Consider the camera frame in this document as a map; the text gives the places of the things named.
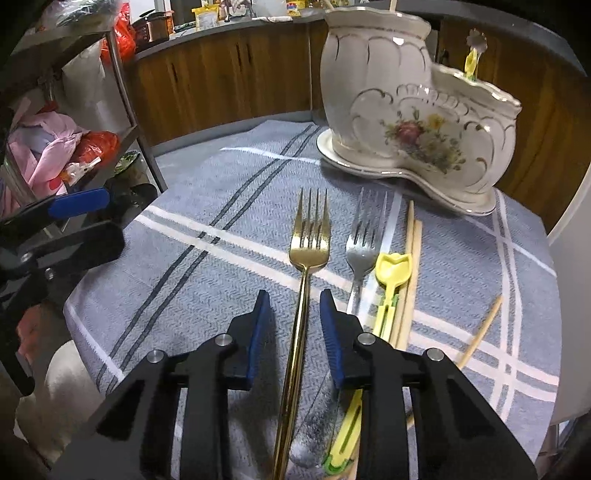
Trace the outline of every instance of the white stripe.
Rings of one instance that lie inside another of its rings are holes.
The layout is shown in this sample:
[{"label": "white stripe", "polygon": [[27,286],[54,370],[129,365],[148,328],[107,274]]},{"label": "white stripe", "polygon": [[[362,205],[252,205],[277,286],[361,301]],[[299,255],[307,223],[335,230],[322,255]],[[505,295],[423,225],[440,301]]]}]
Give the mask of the white stripe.
[{"label": "white stripe", "polygon": [[[389,238],[390,244],[392,242],[392,236],[394,235],[394,229],[395,229],[395,225],[396,225],[396,221],[394,221],[393,218],[394,218],[394,213],[396,213],[396,215],[398,215],[398,212],[400,212],[400,201],[401,201],[400,195],[398,195],[397,197],[395,195],[392,200],[392,207],[394,209],[391,208],[390,215],[388,216],[386,234],[384,236],[386,241],[382,242],[382,248],[381,248],[382,251],[387,251],[389,248],[389,247],[387,247],[387,242],[388,242],[387,238]],[[153,205],[149,205],[146,208],[146,211],[149,211],[150,213],[152,213],[156,216],[159,216],[160,218],[170,220],[170,221],[175,222],[179,225],[183,225],[183,226],[185,226],[191,230],[194,230],[196,232],[206,232],[208,235],[210,235],[212,237],[219,237],[221,240],[224,240],[225,242],[228,242],[230,244],[236,245],[236,246],[244,248],[246,250],[258,252],[261,255],[264,255],[268,258],[272,258],[272,259],[279,261],[285,265],[291,265],[290,260],[289,260],[289,256],[284,251],[280,251],[280,250],[268,247],[266,245],[259,244],[257,242],[252,241],[252,240],[248,240],[246,238],[234,235],[226,230],[220,230],[218,228],[215,228],[215,227],[212,227],[209,225],[205,225],[203,223],[200,223],[200,222],[197,222],[197,221],[192,220],[190,218],[187,218],[183,215],[179,215],[178,213],[167,212],[166,210],[162,210],[161,208],[158,208]],[[329,283],[330,285],[333,285],[345,292],[349,292],[351,290],[351,286],[352,286],[351,281],[338,276],[337,274],[327,270],[326,268],[315,273],[314,276],[316,276],[317,278],[321,278],[326,283]],[[375,294],[373,300],[371,300],[370,302],[373,303],[374,305],[379,305],[380,301],[381,301],[380,296]],[[436,318],[434,316],[431,316],[427,313],[421,312],[420,310],[415,310],[414,320],[418,323],[421,323],[422,325],[426,325],[430,328],[433,328],[435,330],[439,330],[440,332],[446,333],[447,335],[450,335],[458,340],[461,340],[462,342],[464,342],[467,345],[469,345],[472,342],[472,339],[474,338],[474,336],[470,332],[462,330],[460,327],[457,327],[456,325],[454,325],[452,323],[446,322],[445,320],[442,320],[442,319]],[[496,345],[493,345],[493,344],[488,343],[486,341],[482,341],[480,343],[479,350],[481,350],[482,352],[487,353],[488,355],[491,355],[495,358],[503,358],[503,360],[506,363],[513,365],[520,372],[522,372],[523,374],[525,374],[531,378],[535,378],[536,380],[548,383],[550,385],[558,386],[559,378],[557,376],[547,374],[546,372],[544,372],[536,367],[532,367],[531,365],[525,364],[525,363],[517,360],[516,358],[513,358],[511,355],[508,355],[506,352],[501,351]]]},{"label": "white stripe", "polygon": [[[444,320],[438,319],[419,310],[414,311],[414,321],[420,323],[421,325],[430,327],[434,330],[439,330],[441,333],[445,333],[458,340],[461,340],[466,345],[470,345],[474,338],[474,335],[465,330],[462,330],[460,327],[457,327],[452,323],[445,322]],[[531,365],[523,363],[521,360],[518,360],[509,355],[507,352],[502,352],[501,349],[499,349],[496,345],[493,345],[492,343],[488,343],[483,340],[480,342],[478,349],[481,352],[484,352],[492,357],[502,359],[505,363],[511,365],[513,368],[519,370],[519,372],[523,373],[524,375],[527,375],[528,377],[535,378],[536,380],[547,383],[548,385],[558,387],[559,378],[557,376],[547,374],[546,372],[536,367],[532,367]]]},{"label": "white stripe", "polygon": [[[219,228],[204,225],[183,215],[179,215],[178,213],[167,212],[166,210],[162,210],[161,208],[158,208],[154,205],[149,205],[146,210],[150,213],[153,213],[154,215],[159,216],[160,218],[164,218],[179,225],[183,225],[187,228],[190,228],[191,230],[205,232],[210,236],[219,237],[221,240],[237,245],[238,247],[244,248],[245,250],[257,252],[261,255],[264,255],[265,257],[272,258],[273,260],[277,260],[278,262],[281,262],[285,265],[291,265],[289,255],[275,248],[271,248],[266,245],[253,242],[252,240],[233,235],[226,230],[220,230]],[[326,283],[330,283],[331,285],[340,288],[341,290],[349,291],[351,289],[350,281],[345,280],[343,277],[339,277],[325,268],[314,273],[313,275],[315,277],[321,278]]]},{"label": "white stripe", "polygon": [[[511,301],[511,286],[509,284],[509,274],[507,273],[507,264],[505,261],[505,252],[503,243],[501,241],[501,229],[499,228],[499,219],[497,217],[497,211],[492,212],[492,224],[495,229],[496,237],[496,249],[499,254],[499,260],[501,262],[501,294],[503,295],[503,303],[501,305],[501,340],[499,347],[503,353],[507,352],[507,340],[509,336],[509,302]],[[503,382],[501,377],[505,375],[506,362],[503,358],[499,358],[498,374],[495,378],[495,386],[492,389],[491,399],[489,403],[492,408],[496,410],[501,399],[501,393],[503,390]]]},{"label": "white stripe", "polygon": [[313,165],[320,165],[320,160],[316,158],[307,157],[288,157],[286,155],[279,155],[279,153],[268,152],[267,150],[261,150],[260,148],[254,147],[224,147],[220,150],[238,150],[240,152],[253,153],[255,155],[262,155],[263,157],[273,158],[275,160],[298,160],[305,163],[312,163]]},{"label": "white stripe", "polygon": [[111,372],[111,374],[115,376],[117,380],[123,380],[125,378],[125,375],[123,374],[121,369],[119,369],[119,367],[115,365],[113,360],[111,360],[111,357],[107,355],[107,353],[102,349],[102,347],[97,343],[97,341],[94,338],[92,338],[92,335],[88,332],[88,330],[86,330],[86,327],[80,321],[80,317],[78,316],[74,307],[70,303],[70,299],[66,300],[64,306],[67,308],[71,320],[76,324],[76,328],[82,334],[84,340],[86,340],[86,343],[88,343],[92,351],[96,354],[100,361],[106,365],[109,372]]},{"label": "white stripe", "polygon": [[[279,160],[298,160],[298,161],[302,161],[302,162],[306,162],[306,163],[312,163],[314,165],[320,165],[321,161],[317,160],[315,158],[306,158],[306,157],[286,157],[285,155],[279,155],[277,153],[273,153],[273,152],[269,152],[267,150],[261,150],[260,148],[254,148],[254,147],[224,147],[221,148],[220,150],[238,150],[238,151],[242,151],[242,152],[248,152],[248,153],[252,153],[255,155],[263,155],[264,157],[268,157],[268,158],[273,158],[273,159],[279,159]],[[384,185],[389,189],[392,189],[392,184],[391,183],[387,183],[383,180],[374,180],[375,182],[379,183],[380,185]],[[406,194],[406,195],[410,195],[412,197],[416,197],[418,198],[418,195],[416,192],[412,192],[411,190],[407,190],[403,187],[400,186],[396,186],[394,187],[396,190],[398,190],[399,192]],[[435,204],[437,204],[437,202],[433,199],[429,199],[429,198],[425,198],[421,196],[422,200],[428,200],[431,201]],[[478,228],[480,228],[481,230],[489,233],[492,236],[496,236],[495,233],[488,228],[486,225],[483,225],[482,223],[480,223],[478,220],[476,220],[474,217],[470,217],[467,215],[464,215],[464,220],[472,223],[473,225],[477,226]],[[503,242],[510,242],[510,240],[507,240],[505,237],[501,237],[501,241]],[[511,246],[513,247],[513,249],[517,250],[519,253],[525,255],[527,258],[529,258],[531,261],[535,262],[537,265],[539,265],[541,268],[543,268],[544,270],[546,270],[548,273],[550,273],[551,275],[553,275],[554,277],[556,276],[556,272],[549,267],[547,264],[545,264],[544,262],[542,262],[542,260],[538,259],[534,254],[532,254],[531,252],[527,251],[525,248],[517,245],[517,244],[513,244],[511,243]]]},{"label": "white stripe", "polygon": [[[509,230],[509,222],[507,221],[507,210],[505,207],[505,199],[501,192],[497,192],[499,198],[499,208],[501,210],[501,219],[503,220],[503,230],[505,231],[505,237],[509,240],[507,251],[509,253],[509,270],[513,280],[513,289],[515,292],[515,312],[513,319],[513,338],[511,339],[511,356],[519,358],[519,345],[521,343],[521,325],[523,321],[523,306],[521,304],[521,292],[519,290],[519,281],[517,278],[517,266],[515,265],[515,254],[511,248],[511,231]],[[517,370],[511,369],[511,377],[517,378]],[[507,391],[507,397],[505,397],[505,404],[501,410],[501,419],[506,421],[513,405],[513,398],[515,397],[515,388],[509,385]]]},{"label": "white stripe", "polygon": [[[273,268],[267,267],[266,265],[262,265],[253,260],[249,260],[248,258],[240,257],[239,255],[227,252],[220,247],[216,247],[215,245],[210,244],[209,242],[204,242],[199,238],[186,235],[185,233],[179,232],[167,225],[155,222],[151,218],[148,218],[144,215],[138,215],[135,218],[135,221],[141,223],[147,228],[150,228],[151,230],[166,235],[167,237],[172,238],[178,242],[181,242],[186,245],[193,245],[194,247],[197,247],[199,250],[205,250],[209,252],[210,255],[213,257],[216,257],[220,260],[224,260],[225,262],[230,263],[232,265],[236,265],[237,267],[241,267],[244,270],[256,273],[257,275],[260,275],[261,277],[278,283],[279,285],[285,288],[289,288],[290,290],[296,292],[300,290],[300,280],[298,280],[297,278],[290,277],[289,275],[286,275],[283,272],[279,272],[277,270],[274,270]],[[315,301],[320,301],[320,289],[312,287],[310,289],[310,296]],[[335,305],[339,310],[344,311],[347,308],[346,303],[337,299],[335,299]]]},{"label": "white stripe", "polygon": [[[190,235],[186,235],[186,234],[179,232],[173,228],[170,228],[167,225],[163,225],[161,223],[155,222],[154,220],[152,220],[144,215],[138,215],[136,217],[135,221],[143,224],[147,228],[155,230],[155,231],[157,231],[169,238],[172,238],[176,241],[179,241],[181,243],[188,244],[188,245],[194,245],[195,247],[197,247],[199,249],[209,252],[213,257],[216,257],[220,260],[226,261],[232,265],[236,265],[237,267],[241,267],[244,270],[248,270],[248,271],[253,272],[257,275],[260,275],[261,277],[267,278],[268,280],[271,280],[271,281],[273,281],[285,288],[289,288],[290,290],[292,290],[294,292],[299,291],[300,282],[298,279],[290,277],[289,275],[286,275],[282,272],[278,272],[276,270],[273,270],[272,268],[267,267],[266,265],[262,265],[262,264],[259,264],[255,261],[253,261],[253,260],[249,260],[247,258],[240,257],[236,254],[227,252],[227,251],[223,250],[222,248],[217,247],[216,245],[212,245],[208,242],[202,241],[199,238],[192,237]],[[310,297],[315,301],[320,301],[320,290],[318,288],[314,288],[314,287],[311,288],[310,289]],[[341,311],[345,311],[345,309],[347,308],[347,305],[345,302],[342,302],[342,301],[336,300],[336,299],[335,299],[335,305],[336,305],[337,309],[339,309]],[[411,334],[411,343],[417,347],[420,347],[420,348],[428,348],[429,346],[442,345],[439,342],[436,342],[431,339],[427,339],[426,337],[423,337],[423,336],[418,335],[416,333]],[[457,358],[457,356],[460,354],[459,351],[454,350],[454,349],[450,349],[450,347],[448,347],[447,345],[444,345],[443,349],[446,352],[450,352],[451,358]],[[481,362],[480,360],[472,359],[471,363],[469,365],[470,365],[470,368],[473,369],[474,371],[476,371],[486,377],[489,377],[489,378],[492,378],[492,375],[495,375],[497,372],[497,370],[494,367],[487,365],[484,362]],[[515,382],[516,389],[518,389],[519,391],[522,391],[523,393],[525,393],[526,395],[528,395],[532,398],[537,398],[539,400],[544,400],[544,401],[554,401],[554,399],[556,398],[556,394],[553,392],[548,392],[546,390],[542,390],[542,389],[535,388],[530,385],[524,384],[523,382],[512,379],[507,374],[502,375],[502,381],[503,382]]]},{"label": "white stripe", "polygon": [[[394,198],[392,199],[392,203],[390,205],[390,213],[388,215],[388,220],[386,220],[386,227],[384,228],[384,237],[382,238],[382,244],[379,247],[381,252],[390,252],[392,238],[394,237],[394,232],[396,231],[398,214],[400,213],[401,202],[402,196],[398,192],[394,192]],[[361,325],[369,325],[370,322],[374,321],[374,318],[370,317],[369,315],[369,309],[371,308],[372,304],[379,304],[381,300],[378,299],[376,302],[377,292],[378,281],[376,280],[372,270],[372,272],[369,274],[367,283],[361,292],[361,301],[359,302],[359,310],[357,312],[357,318],[359,319]]]},{"label": "white stripe", "polygon": [[[482,223],[480,223],[478,220],[476,220],[473,217],[465,216],[464,220],[467,222],[470,222],[472,225],[476,225],[479,229],[484,230],[486,233],[489,233],[491,235],[495,235],[495,233],[490,228],[488,228],[486,225],[483,225]],[[505,242],[509,247],[513,248],[514,250],[517,250],[520,254],[529,258],[532,262],[536,263],[539,267],[546,270],[550,275],[552,275],[553,277],[556,277],[556,272],[551,267],[549,267],[547,264],[542,262],[542,260],[540,260],[534,254],[530,253],[528,250],[521,247],[520,245],[513,243],[510,239],[506,238],[505,236],[501,236],[501,240],[503,242]]]},{"label": "white stripe", "polygon": [[[427,348],[439,348],[445,352],[445,354],[451,358],[452,360],[459,360],[463,352],[456,350],[455,348],[446,345],[445,343],[438,342],[436,340],[432,340],[427,338],[417,332],[411,332],[410,334],[410,342],[419,348],[427,349]],[[483,377],[487,378],[495,378],[499,376],[499,372],[495,367],[492,367],[480,360],[476,360],[474,357],[470,358],[468,363],[466,364],[465,368],[469,368],[470,370],[481,374]],[[500,380],[502,383],[508,384],[509,387],[511,385],[515,386],[515,389],[526,394],[531,398],[535,398],[536,400],[554,402],[556,401],[556,393],[555,392],[548,392],[546,390],[542,390],[540,388],[532,387],[526,383],[523,383],[520,380],[516,380],[511,378],[510,375],[503,373],[500,375]]]}]

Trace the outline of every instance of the plastic bag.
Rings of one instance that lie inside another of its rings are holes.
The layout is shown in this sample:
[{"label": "plastic bag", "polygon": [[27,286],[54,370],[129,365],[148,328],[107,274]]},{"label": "plastic bag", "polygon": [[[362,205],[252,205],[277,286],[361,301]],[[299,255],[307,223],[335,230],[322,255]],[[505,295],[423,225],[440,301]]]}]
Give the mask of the plastic bag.
[{"label": "plastic bag", "polygon": [[70,105],[95,104],[102,93],[105,69],[100,61],[100,43],[91,45],[61,69],[66,99]]},{"label": "plastic bag", "polygon": [[62,27],[79,21],[112,25],[121,0],[54,0],[41,16],[41,28]]},{"label": "plastic bag", "polygon": [[80,139],[70,159],[73,163],[90,163],[97,157],[101,168],[115,159],[120,146],[119,137],[111,132],[88,132]]},{"label": "plastic bag", "polygon": [[[117,22],[115,22],[115,37],[117,38],[117,48],[122,61],[130,60],[135,55],[135,30],[129,22],[129,3],[121,6]],[[100,58],[106,65],[111,64],[109,48],[106,40],[101,41]]]}]

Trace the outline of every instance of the yellow toy spoon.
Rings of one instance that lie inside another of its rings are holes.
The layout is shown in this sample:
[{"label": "yellow toy spoon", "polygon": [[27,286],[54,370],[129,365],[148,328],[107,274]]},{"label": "yellow toy spoon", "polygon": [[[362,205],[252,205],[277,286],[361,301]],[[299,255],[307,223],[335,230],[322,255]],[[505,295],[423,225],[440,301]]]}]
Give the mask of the yellow toy spoon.
[{"label": "yellow toy spoon", "polygon": [[395,305],[392,303],[396,289],[408,281],[412,270],[410,254],[397,253],[380,254],[375,263],[375,276],[378,281],[386,285],[386,293],[382,304],[378,307],[374,332],[381,332],[380,338],[388,341],[394,325]]},{"label": "yellow toy spoon", "polygon": [[[386,285],[386,295],[378,307],[372,333],[382,340],[389,341],[390,339],[398,300],[398,295],[395,295],[394,292],[396,288],[408,281],[412,264],[410,254],[380,254],[376,261],[375,276],[380,283]],[[343,472],[351,462],[351,455],[361,433],[362,393],[363,390],[355,391],[335,443],[324,462],[324,471],[328,475],[337,475]]]}]

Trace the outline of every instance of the red bag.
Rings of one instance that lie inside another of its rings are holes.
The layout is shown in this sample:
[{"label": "red bag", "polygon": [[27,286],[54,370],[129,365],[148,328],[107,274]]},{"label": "red bag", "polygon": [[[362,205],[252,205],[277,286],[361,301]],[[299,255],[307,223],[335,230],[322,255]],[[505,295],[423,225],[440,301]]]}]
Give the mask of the red bag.
[{"label": "red bag", "polygon": [[120,146],[119,137],[111,132],[88,132],[80,139],[70,162],[90,163],[100,157],[98,168],[104,167],[113,159]]},{"label": "red bag", "polygon": [[[117,37],[117,48],[122,61],[128,61],[135,55],[135,30],[129,22],[129,3],[121,6],[121,11],[115,22],[115,36]],[[111,65],[107,41],[102,40],[100,47],[100,58],[106,65]]]}]

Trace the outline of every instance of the blue clamp handle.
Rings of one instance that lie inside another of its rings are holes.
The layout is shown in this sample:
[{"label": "blue clamp handle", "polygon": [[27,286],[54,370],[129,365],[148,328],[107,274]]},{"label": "blue clamp handle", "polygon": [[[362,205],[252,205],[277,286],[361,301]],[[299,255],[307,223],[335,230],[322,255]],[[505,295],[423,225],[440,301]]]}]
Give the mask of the blue clamp handle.
[{"label": "blue clamp handle", "polygon": [[106,189],[70,193],[56,197],[47,209],[47,213],[55,220],[64,220],[83,213],[101,210],[107,207],[110,200],[109,192]]}]

